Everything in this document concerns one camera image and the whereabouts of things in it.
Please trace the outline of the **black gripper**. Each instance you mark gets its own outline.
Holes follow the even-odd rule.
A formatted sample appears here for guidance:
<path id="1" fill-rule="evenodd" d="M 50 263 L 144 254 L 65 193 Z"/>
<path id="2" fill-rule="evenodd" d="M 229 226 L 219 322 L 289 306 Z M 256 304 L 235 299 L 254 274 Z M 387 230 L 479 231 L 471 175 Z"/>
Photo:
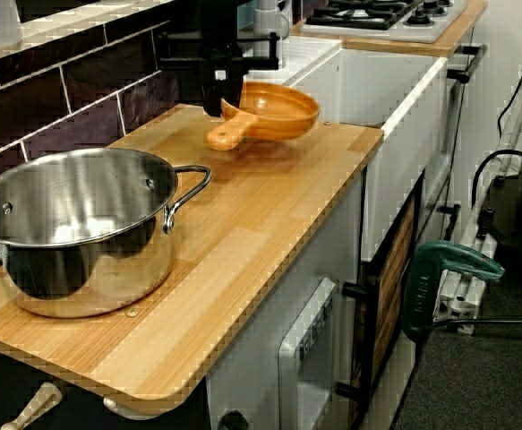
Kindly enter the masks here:
<path id="1" fill-rule="evenodd" d="M 201 1 L 200 28 L 157 35 L 158 67 L 164 70 L 191 70 L 200 68 L 203 107 L 210 116 L 220 117 L 218 85 L 227 79 L 223 99 L 238 107 L 243 87 L 243 69 L 276 70 L 279 66 L 277 42 L 279 36 L 240 38 L 237 29 L 237 8 L 240 1 Z M 245 57 L 243 43 L 267 42 L 266 56 Z"/>

